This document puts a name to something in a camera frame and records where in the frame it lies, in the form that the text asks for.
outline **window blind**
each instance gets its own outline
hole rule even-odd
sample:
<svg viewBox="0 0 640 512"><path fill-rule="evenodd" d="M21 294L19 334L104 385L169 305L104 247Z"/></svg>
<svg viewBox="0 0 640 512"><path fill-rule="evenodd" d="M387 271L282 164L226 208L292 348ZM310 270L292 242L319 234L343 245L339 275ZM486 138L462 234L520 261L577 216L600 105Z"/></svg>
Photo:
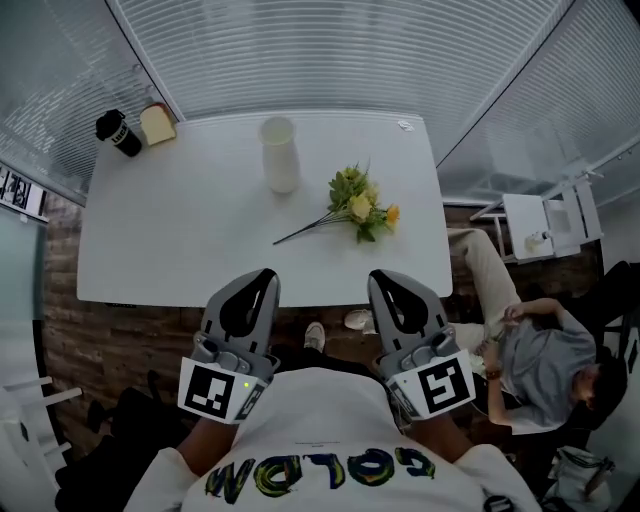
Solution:
<svg viewBox="0 0 640 512"><path fill-rule="evenodd" d="M564 0L113 0L187 119L278 108L418 113L436 160Z"/></svg>
<svg viewBox="0 0 640 512"><path fill-rule="evenodd" d="M150 101L135 57L100 1L5 0L0 27L0 161L83 202L96 119L117 108L135 128Z"/></svg>
<svg viewBox="0 0 640 512"><path fill-rule="evenodd" d="M443 191L535 193L640 133L640 28L622 0L577 1L536 58L438 167ZM615 162L605 167L617 170ZM621 180L593 180L599 202Z"/></svg>

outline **white t-shirt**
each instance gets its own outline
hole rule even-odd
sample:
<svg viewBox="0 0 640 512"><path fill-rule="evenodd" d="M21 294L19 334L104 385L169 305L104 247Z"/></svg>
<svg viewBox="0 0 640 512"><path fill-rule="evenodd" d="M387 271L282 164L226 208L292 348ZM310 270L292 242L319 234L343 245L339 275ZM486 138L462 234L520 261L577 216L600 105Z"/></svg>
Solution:
<svg viewBox="0 0 640 512"><path fill-rule="evenodd" d="M496 496L540 510L497 448L476 446L449 464L398 431L380 384L308 368L275 376L202 478L176 450L161 450L126 510L480 511Z"/></svg>

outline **hand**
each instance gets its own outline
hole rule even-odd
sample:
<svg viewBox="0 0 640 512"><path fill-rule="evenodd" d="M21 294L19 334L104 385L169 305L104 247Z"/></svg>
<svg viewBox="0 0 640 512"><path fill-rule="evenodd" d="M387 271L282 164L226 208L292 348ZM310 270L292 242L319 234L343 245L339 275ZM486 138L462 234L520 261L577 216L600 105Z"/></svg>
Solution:
<svg viewBox="0 0 640 512"><path fill-rule="evenodd" d="M527 314L527 307L524 302L520 304L514 304L504 310L504 317L502 321L505 325L515 326L518 325L522 318Z"/></svg>
<svg viewBox="0 0 640 512"><path fill-rule="evenodd" d="M500 350L498 343L495 341L483 343L480 347L480 352L484 360L484 367L487 371L498 370L500 368Z"/></svg>

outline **white table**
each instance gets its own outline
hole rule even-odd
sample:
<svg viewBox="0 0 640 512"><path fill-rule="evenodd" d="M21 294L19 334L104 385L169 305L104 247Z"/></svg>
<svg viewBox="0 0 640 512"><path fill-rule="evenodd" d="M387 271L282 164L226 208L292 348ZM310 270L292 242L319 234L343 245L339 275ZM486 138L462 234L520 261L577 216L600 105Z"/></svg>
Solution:
<svg viewBox="0 0 640 512"><path fill-rule="evenodd" d="M262 170L257 132L271 115L296 125L302 184L286 196L267 187ZM375 268L451 293L442 198L420 117L261 112L180 123L177 131L132 159L101 147L83 216L79 299L203 307L235 277L264 267L280 276L281 306L365 303ZM336 171L369 160L382 204L400 206L394 235L358 245L354 226L334 225L272 245L326 213Z"/></svg>

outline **black tumbler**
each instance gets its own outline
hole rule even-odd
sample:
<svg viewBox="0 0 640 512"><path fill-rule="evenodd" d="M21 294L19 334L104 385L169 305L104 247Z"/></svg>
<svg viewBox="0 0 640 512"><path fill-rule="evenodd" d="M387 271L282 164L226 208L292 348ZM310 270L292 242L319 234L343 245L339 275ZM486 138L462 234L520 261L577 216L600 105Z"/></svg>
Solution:
<svg viewBox="0 0 640 512"><path fill-rule="evenodd" d="M100 140L111 139L113 145L127 156L136 156L142 149L140 139L136 137L119 110L109 110L96 121L96 137Z"/></svg>

